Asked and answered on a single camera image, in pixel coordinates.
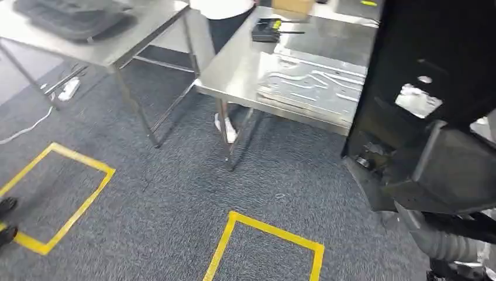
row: reflective metal surface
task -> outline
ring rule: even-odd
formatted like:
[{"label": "reflective metal surface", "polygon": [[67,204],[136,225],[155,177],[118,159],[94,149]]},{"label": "reflective metal surface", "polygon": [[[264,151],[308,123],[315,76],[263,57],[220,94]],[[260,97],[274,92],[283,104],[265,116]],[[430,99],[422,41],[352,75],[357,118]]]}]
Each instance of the reflective metal surface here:
[{"label": "reflective metal surface", "polygon": [[44,99],[52,106],[54,107],[56,110],[58,110],[58,105],[55,103],[55,101],[53,101],[51,98],[50,98],[50,95],[46,95],[45,92],[42,90],[41,88],[41,85],[39,85],[36,80],[27,72],[27,70],[25,70],[21,63],[15,59],[15,56],[2,44],[2,42],[0,42],[0,53],[2,53],[9,61],[10,63],[12,63],[18,70],[19,72],[24,76],[26,77],[26,79],[28,80],[29,84],[31,85],[31,87],[33,87],[33,89],[38,92],[39,94],[41,94]]},{"label": "reflective metal surface", "polygon": [[265,54],[274,70],[261,80],[258,93],[305,109],[316,118],[351,126],[366,68],[297,51],[286,53],[292,56]]},{"label": "reflective metal surface", "polygon": [[124,31],[106,33],[92,43],[76,43],[30,24],[12,9],[14,0],[0,1],[0,37],[47,52],[72,57],[99,66],[123,66],[155,37],[175,22],[188,5],[174,0],[153,0],[131,10],[132,20]]},{"label": "reflective metal surface", "polygon": [[365,66],[373,44],[375,28],[310,16],[307,23],[283,23],[281,30],[306,31],[303,35],[282,35],[276,46],[271,43],[252,42],[251,31],[258,18],[279,17],[285,20],[301,19],[301,15],[277,11],[266,7],[257,9],[214,58],[209,67],[196,80],[197,89],[226,101],[252,107],[284,118],[303,122],[343,135],[349,124],[340,116],[322,116],[309,109],[279,102],[257,93],[260,83],[268,74],[277,71],[277,56],[284,54],[314,63],[316,56],[348,66],[353,72],[365,74]]},{"label": "reflective metal surface", "polygon": [[374,1],[330,0],[325,4],[316,3],[310,12],[310,15],[325,19],[339,20],[341,22],[377,27],[377,21],[380,19],[382,0]]}]

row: floor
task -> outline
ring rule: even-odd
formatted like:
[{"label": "floor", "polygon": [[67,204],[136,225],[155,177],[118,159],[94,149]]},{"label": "floor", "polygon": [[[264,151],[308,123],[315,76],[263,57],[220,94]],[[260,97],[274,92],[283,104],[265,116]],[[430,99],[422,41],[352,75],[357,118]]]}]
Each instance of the floor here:
[{"label": "floor", "polygon": [[[40,81],[54,83],[70,63]],[[191,74],[133,61],[124,70],[150,120],[192,81]],[[43,116],[30,88],[0,105],[0,136]],[[239,119],[245,109],[232,108]],[[214,100],[192,90],[149,144],[115,82],[91,67],[77,95],[35,130],[0,146],[4,184],[52,142],[116,169],[107,186],[48,253],[16,243],[0,249],[0,280],[201,280],[228,212],[325,246],[320,280],[421,280],[427,258],[401,224],[385,229],[339,153],[345,138],[257,112],[241,141],[236,170],[222,164]],[[49,153],[8,196],[4,220],[47,242],[96,189],[103,174]],[[309,250],[237,225],[214,280],[308,280]]]}]

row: black shoe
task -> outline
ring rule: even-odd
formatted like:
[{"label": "black shoe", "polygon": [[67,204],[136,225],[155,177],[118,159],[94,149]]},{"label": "black shoe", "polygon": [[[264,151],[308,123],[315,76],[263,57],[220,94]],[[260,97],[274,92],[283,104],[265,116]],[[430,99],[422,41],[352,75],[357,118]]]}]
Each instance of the black shoe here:
[{"label": "black shoe", "polygon": [[0,218],[14,210],[16,206],[17,198],[5,197],[2,201],[0,201]]},{"label": "black shoe", "polygon": [[8,226],[2,231],[0,231],[0,246],[3,246],[5,244],[9,244],[14,240],[15,235],[17,235],[17,227],[13,226]]}]

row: metal table leg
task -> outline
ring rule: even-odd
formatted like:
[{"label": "metal table leg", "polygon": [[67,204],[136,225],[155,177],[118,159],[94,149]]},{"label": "metal table leg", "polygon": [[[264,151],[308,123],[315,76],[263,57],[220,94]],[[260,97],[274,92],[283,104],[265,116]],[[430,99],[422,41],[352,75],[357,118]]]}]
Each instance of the metal table leg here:
[{"label": "metal table leg", "polygon": [[27,70],[22,66],[22,64],[15,58],[15,56],[4,46],[2,40],[0,40],[0,51],[7,57],[8,60],[15,66],[17,70],[27,79],[29,85],[35,89],[38,93],[40,93],[45,100],[47,100],[52,107],[58,110],[57,103],[50,98],[50,95],[46,95],[45,92],[41,89],[40,85],[36,82],[36,80],[27,72]]},{"label": "metal table leg", "polygon": [[146,117],[143,113],[143,108],[141,107],[139,102],[134,98],[134,96],[131,93],[131,90],[127,87],[126,83],[124,82],[124,79],[122,78],[120,70],[116,67],[113,67],[110,69],[110,71],[115,77],[117,84],[119,84],[120,93],[122,94],[122,99],[124,100],[124,102],[127,102],[131,106],[133,112],[136,115],[138,115],[140,122],[143,125],[146,136],[150,139],[153,146],[155,148],[159,148],[160,144],[157,138],[155,137],[155,134],[151,131],[150,125],[148,125],[148,122],[146,121]]},{"label": "metal table leg", "polygon": [[191,41],[191,30],[188,24],[188,14],[182,17],[182,22],[184,24],[184,37],[186,38],[186,45],[188,45],[188,54],[190,56],[191,64],[193,66],[193,70],[195,71],[195,78],[198,78],[200,75],[200,70],[198,67],[197,57],[195,56],[195,52],[193,50],[193,43]]},{"label": "metal table leg", "polygon": [[232,172],[234,170],[234,166],[232,165],[232,155],[234,153],[234,149],[237,145],[237,143],[239,142],[239,140],[242,138],[243,134],[246,132],[246,125],[248,124],[248,122],[250,121],[250,118],[252,117],[253,115],[253,112],[254,112],[254,108],[250,108],[250,110],[248,111],[248,113],[246,114],[246,116],[244,117],[243,119],[243,122],[241,123],[241,126],[239,127],[239,130],[237,132],[237,137],[236,139],[234,140],[233,143],[228,143],[228,136],[227,136],[227,133],[226,133],[226,121],[225,121],[225,118],[227,117],[227,112],[225,112],[224,110],[224,102],[217,98],[216,99],[216,105],[217,105],[217,111],[219,112],[219,118],[220,118],[220,122],[221,122],[221,135],[222,135],[222,146],[225,150],[225,159],[224,161],[226,162],[226,168]]},{"label": "metal table leg", "polygon": [[233,166],[231,163],[231,145],[228,143],[228,135],[226,133],[226,112],[224,111],[224,102],[220,99],[217,98],[215,101],[217,105],[217,111],[219,112],[219,119],[221,122],[221,135],[222,135],[222,146],[225,150],[225,158],[224,161],[226,162],[226,168],[229,171],[233,170]]}]

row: white sneaker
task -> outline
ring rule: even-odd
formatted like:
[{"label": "white sneaker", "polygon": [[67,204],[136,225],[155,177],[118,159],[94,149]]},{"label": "white sneaker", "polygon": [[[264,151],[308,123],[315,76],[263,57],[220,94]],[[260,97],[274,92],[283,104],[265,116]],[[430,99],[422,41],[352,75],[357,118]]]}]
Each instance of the white sneaker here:
[{"label": "white sneaker", "polygon": [[[234,130],[234,127],[231,124],[231,120],[229,117],[226,117],[226,134],[228,136],[228,143],[233,143],[236,138],[237,138],[237,133],[236,130]],[[217,130],[221,132],[221,122],[219,120],[219,114],[215,114],[215,126],[217,127]]]}]

